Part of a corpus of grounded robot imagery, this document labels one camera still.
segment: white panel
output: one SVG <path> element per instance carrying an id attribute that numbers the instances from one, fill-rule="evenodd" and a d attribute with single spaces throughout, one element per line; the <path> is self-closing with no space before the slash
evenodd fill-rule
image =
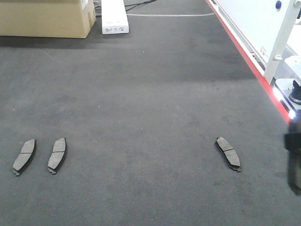
<path id="1" fill-rule="evenodd" d="M 295 0 L 282 0 L 281 9 L 276 9 L 276 0 L 216 0 L 218 6 L 248 40 L 252 49 L 261 57 L 264 65 L 270 60 L 286 14 L 295 13 Z"/>

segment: gray carpet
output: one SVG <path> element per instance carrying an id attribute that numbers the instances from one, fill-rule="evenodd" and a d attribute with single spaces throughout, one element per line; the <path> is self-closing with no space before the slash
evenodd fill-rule
<path id="1" fill-rule="evenodd" d="M 204 0 L 131 11 L 210 12 Z M 103 36 L 99 18 L 85 40 L 0 37 L 0 225 L 299 226 L 287 123 L 216 16 L 128 20 L 129 34 Z M 67 158 L 51 175 L 61 137 Z"/>

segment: white machine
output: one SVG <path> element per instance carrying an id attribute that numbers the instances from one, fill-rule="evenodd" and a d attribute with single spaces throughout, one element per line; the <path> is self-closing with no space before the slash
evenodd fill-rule
<path id="1" fill-rule="evenodd" d="M 129 33 L 123 0 L 102 0 L 103 34 Z"/>
<path id="2" fill-rule="evenodd" d="M 294 98 L 301 85 L 301 20 L 296 20 L 301 0 L 207 2 L 254 74 L 274 88 L 293 118 L 301 110 L 301 100 Z"/>

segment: black object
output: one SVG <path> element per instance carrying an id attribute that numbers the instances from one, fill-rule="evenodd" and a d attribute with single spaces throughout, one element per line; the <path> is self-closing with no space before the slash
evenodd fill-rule
<path id="1" fill-rule="evenodd" d="M 284 136 L 288 155 L 288 184 L 296 195 L 301 195 L 301 111 L 290 121 Z"/>
<path id="2" fill-rule="evenodd" d="M 48 170 L 52 174 L 56 174 L 56 172 L 61 167 L 64 162 L 67 154 L 67 143 L 66 138 L 61 138 L 55 142 L 53 146 L 52 154 L 48 161 Z"/>
<path id="3" fill-rule="evenodd" d="M 32 139 L 24 143 L 20 154 L 14 162 L 13 170 L 16 176 L 19 176 L 32 161 L 36 152 L 37 140 Z"/>
<path id="4" fill-rule="evenodd" d="M 228 166 L 237 172 L 241 172 L 239 157 L 228 141 L 225 138 L 219 137 L 215 144 L 218 150 L 222 153 Z"/>
<path id="5" fill-rule="evenodd" d="M 295 80 L 293 81 L 293 90 L 289 98 L 294 103 L 301 105 L 301 87 Z"/>

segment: cardboard box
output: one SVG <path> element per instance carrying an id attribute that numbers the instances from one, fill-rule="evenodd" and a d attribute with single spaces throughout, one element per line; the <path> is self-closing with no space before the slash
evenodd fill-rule
<path id="1" fill-rule="evenodd" d="M 0 36 L 85 38 L 93 0 L 0 0 Z"/>

